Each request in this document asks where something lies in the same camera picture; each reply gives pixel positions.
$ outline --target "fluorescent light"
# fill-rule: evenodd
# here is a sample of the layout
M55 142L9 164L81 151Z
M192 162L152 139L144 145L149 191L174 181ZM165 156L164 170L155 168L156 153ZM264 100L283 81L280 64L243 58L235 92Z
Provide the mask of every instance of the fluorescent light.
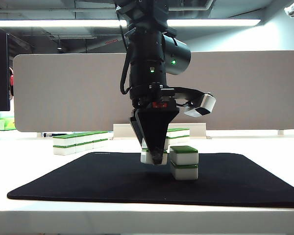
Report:
M179 26L255 26L260 20L241 19L198 19L198 20L168 20L171 27ZM121 20L0 20L0 27L126 27L126 21Z
M241 20L241 19L198 19L198 20L168 20L171 27L195 26L195 27L212 27L212 26L255 26L260 20Z
M126 27L126 21L118 20L23 20L0 21L0 27Z

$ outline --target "white desk surface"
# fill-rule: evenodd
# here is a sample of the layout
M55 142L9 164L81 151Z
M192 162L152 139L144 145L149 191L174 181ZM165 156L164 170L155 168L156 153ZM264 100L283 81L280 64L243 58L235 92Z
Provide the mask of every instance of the white desk surface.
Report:
M294 186L294 133L211 131L193 139L201 153L244 154ZM114 140L97 151L140 152L137 140ZM52 139L0 132L0 234L294 234L294 209L10 200L6 194L87 152L52 153Z

